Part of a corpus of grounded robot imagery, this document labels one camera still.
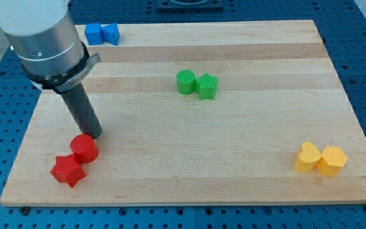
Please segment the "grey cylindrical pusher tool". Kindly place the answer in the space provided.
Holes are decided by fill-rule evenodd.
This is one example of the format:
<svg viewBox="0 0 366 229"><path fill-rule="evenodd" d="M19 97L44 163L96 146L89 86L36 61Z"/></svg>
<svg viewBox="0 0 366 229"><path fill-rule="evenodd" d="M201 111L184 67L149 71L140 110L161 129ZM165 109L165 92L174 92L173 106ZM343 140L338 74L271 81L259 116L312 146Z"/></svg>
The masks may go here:
<svg viewBox="0 0 366 229"><path fill-rule="evenodd" d="M93 139L102 134L102 126L81 83L61 94L82 134Z"/></svg>

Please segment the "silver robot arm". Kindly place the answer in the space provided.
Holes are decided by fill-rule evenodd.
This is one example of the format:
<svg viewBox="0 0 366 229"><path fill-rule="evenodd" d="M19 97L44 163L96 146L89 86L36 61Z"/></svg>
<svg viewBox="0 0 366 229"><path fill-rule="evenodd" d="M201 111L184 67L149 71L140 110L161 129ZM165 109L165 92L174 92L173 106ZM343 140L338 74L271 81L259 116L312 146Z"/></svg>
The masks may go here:
<svg viewBox="0 0 366 229"><path fill-rule="evenodd" d="M80 131L99 137L102 126L81 82L101 58L81 41L67 1L0 0L0 28L28 79L61 95Z"/></svg>

